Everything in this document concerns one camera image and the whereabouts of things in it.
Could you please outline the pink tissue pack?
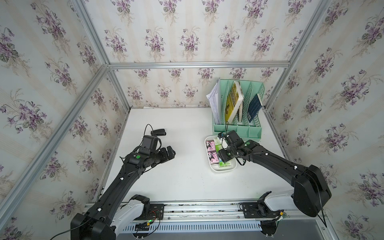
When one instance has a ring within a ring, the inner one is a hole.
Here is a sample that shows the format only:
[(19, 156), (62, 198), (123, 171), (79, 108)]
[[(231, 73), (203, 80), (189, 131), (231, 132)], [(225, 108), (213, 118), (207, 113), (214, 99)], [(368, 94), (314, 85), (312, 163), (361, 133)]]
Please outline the pink tissue pack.
[(205, 141), (205, 145), (208, 153), (216, 151), (216, 145), (214, 140)]
[(218, 164), (220, 162), (217, 152), (208, 152), (208, 158), (211, 165)]

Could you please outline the green tissue pack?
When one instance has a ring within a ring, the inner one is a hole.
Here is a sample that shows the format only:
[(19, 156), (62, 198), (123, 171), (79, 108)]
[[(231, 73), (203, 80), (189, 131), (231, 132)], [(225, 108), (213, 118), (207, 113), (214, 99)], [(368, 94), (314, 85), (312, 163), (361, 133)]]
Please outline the green tissue pack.
[(214, 142), (215, 142), (216, 146), (221, 146), (223, 144), (224, 140), (222, 138), (216, 137), (216, 138), (214, 138)]
[(219, 162), (220, 168), (227, 168), (227, 167), (231, 167), (231, 166), (232, 166), (231, 162)]
[(223, 149), (222, 145), (215, 145), (216, 152), (219, 153)]

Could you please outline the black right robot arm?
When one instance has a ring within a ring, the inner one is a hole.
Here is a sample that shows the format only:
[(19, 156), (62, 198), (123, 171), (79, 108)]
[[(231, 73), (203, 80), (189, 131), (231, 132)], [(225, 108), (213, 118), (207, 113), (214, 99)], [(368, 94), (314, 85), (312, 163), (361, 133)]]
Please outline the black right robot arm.
[(324, 212), (323, 208), (332, 193), (320, 168), (290, 162), (253, 140), (243, 140), (235, 131), (221, 132), (218, 137), (228, 145), (219, 150), (223, 162), (242, 159), (258, 164), (291, 184), (294, 188), (291, 198), (302, 213), (316, 217)]

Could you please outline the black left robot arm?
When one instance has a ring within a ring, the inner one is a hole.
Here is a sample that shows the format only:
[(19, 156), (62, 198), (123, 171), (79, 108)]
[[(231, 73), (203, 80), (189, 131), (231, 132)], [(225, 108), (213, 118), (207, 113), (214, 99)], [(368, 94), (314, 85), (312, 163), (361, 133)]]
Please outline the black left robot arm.
[(160, 147), (161, 140), (154, 136), (143, 136), (143, 140), (126, 155), (123, 166), (97, 202), (85, 214), (76, 214), (71, 221), (71, 240), (115, 240), (122, 228), (138, 218), (149, 199), (137, 196), (130, 210), (118, 211), (133, 184), (148, 167), (152, 169), (175, 158), (172, 147)]

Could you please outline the white storage box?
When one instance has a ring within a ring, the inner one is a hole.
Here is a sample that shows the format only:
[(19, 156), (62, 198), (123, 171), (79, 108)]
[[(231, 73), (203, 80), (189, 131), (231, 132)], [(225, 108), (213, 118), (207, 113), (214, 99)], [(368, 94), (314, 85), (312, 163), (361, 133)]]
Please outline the white storage box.
[[(216, 136), (208, 136), (208, 137), (205, 139), (205, 141), (208, 141), (208, 140), (214, 140), (214, 138), (216, 138)], [(213, 172), (215, 172), (215, 173), (225, 173), (225, 172), (233, 171), (233, 170), (237, 167), (237, 165), (238, 165), (238, 163), (236, 162), (235, 159), (231, 159), (231, 160), (229, 160), (228, 162), (231, 162), (231, 164), (232, 164), (231, 167), (220, 168), (220, 167), (219, 167), (219, 164), (211, 165), (210, 162), (209, 162), (209, 158), (208, 158), (208, 163), (209, 163), (209, 165), (210, 165), (210, 168), (211, 168), (211, 170), (212, 170)]]

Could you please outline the black stapler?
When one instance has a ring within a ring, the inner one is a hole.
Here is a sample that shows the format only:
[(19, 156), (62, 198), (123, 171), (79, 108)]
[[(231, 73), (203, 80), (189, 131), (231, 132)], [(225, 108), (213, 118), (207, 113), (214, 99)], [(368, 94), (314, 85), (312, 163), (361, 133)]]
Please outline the black stapler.
[(157, 130), (152, 130), (151, 135), (154, 137), (160, 137), (160, 136), (166, 136), (166, 130), (165, 129), (157, 129)]

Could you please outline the mint green desk organizer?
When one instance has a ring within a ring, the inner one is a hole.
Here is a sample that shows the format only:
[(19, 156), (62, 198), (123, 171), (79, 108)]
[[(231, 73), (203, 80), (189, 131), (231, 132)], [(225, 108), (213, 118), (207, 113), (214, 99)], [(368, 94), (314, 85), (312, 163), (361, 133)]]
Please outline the mint green desk organizer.
[[(225, 105), (229, 89), (234, 81), (239, 81), (244, 100), (237, 112), (234, 121), (229, 124), (225, 122)], [(263, 94), (265, 93), (265, 86), (262, 82), (252, 82), (245, 80), (220, 80), (220, 95), (221, 95), (221, 124), (215, 124), (212, 121), (212, 132), (217, 135), (221, 132), (235, 131), (241, 138), (250, 139), (259, 142), (262, 138), (262, 126), (259, 120), (259, 114), (255, 119), (249, 123), (247, 119), (247, 110), (250, 101), (256, 94), (259, 95), (261, 102), (263, 101)]]

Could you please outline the dark blue book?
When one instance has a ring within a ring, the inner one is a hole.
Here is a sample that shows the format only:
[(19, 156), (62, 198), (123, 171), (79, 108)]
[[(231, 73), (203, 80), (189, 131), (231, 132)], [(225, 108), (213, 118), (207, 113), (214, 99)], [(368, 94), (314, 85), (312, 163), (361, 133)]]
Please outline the dark blue book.
[(258, 116), (260, 109), (262, 108), (262, 102), (258, 94), (254, 96), (254, 98), (250, 101), (247, 110), (247, 119), (248, 122), (251, 123), (255, 117)]

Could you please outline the yellow cover book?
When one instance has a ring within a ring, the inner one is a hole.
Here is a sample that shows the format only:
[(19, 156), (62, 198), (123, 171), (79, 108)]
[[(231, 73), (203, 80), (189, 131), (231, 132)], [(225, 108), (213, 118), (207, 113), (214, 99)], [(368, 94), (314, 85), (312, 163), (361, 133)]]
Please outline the yellow cover book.
[(225, 105), (225, 122), (231, 124), (243, 103), (244, 95), (239, 81), (234, 81), (229, 89)]

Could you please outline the white paper stack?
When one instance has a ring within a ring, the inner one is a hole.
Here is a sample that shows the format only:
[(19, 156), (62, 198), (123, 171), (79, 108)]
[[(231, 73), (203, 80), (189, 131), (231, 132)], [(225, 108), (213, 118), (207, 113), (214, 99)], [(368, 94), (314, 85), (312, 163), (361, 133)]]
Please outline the white paper stack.
[(209, 94), (206, 95), (214, 118), (215, 124), (221, 124), (221, 95), (220, 95), (220, 80), (212, 88)]

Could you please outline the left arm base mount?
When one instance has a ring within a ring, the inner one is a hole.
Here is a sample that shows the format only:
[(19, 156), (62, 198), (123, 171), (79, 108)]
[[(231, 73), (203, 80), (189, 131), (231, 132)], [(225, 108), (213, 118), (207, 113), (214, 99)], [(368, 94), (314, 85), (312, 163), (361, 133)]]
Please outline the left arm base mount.
[(134, 231), (150, 231), (153, 223), (160, 221), (164, 218), (165, 205), (152, 203), (148, 197), (142, 195), (134, 195), (129, 203), (139, 203), (142, 205), (142, 213), (135, 218), (135, 221), (143, 221), (136, 224)]

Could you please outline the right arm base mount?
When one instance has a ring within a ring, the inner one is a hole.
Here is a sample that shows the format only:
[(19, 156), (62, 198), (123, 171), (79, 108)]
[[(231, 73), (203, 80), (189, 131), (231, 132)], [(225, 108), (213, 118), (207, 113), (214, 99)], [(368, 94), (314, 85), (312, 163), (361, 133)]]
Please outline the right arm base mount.
[(272, 192), (265, 192), (256, 202), (240, 203), (240, 211), (246, 219), (260, 222), (261, 233), (267, 238), (274, 237), (279, 221), (283, 219), (284, 210), (271, 210), (266, 204), (266, 197)]

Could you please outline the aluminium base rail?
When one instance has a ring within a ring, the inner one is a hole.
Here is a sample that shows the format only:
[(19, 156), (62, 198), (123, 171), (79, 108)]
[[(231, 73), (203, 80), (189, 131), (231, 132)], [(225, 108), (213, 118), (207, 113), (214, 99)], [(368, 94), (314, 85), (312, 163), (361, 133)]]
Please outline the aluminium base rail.
[[(249, 202), (256, 201), (152, 202), (165, 205), (164, 218), (160, 224), (155, 222), (150, 231), (136, 232), (135, 225), (143, 221), (133, 220), (122, 228), (119, 235), (133, 234), (137, 238), (144, 238), (149, 234), (160, 233), (261, 232), (260, 222), (246, 219), (240, 211), (239, 204)], [(122, 203), (118, 211), (130, 210), (133, 205), (134, 203)], [(289, 221), (298, 221), (299, 227), (306, 222), (313, 222), (323, 231), (330, 227), (326, 216), (311, 218), (298, 210), (284, 210), (278, 227)]]

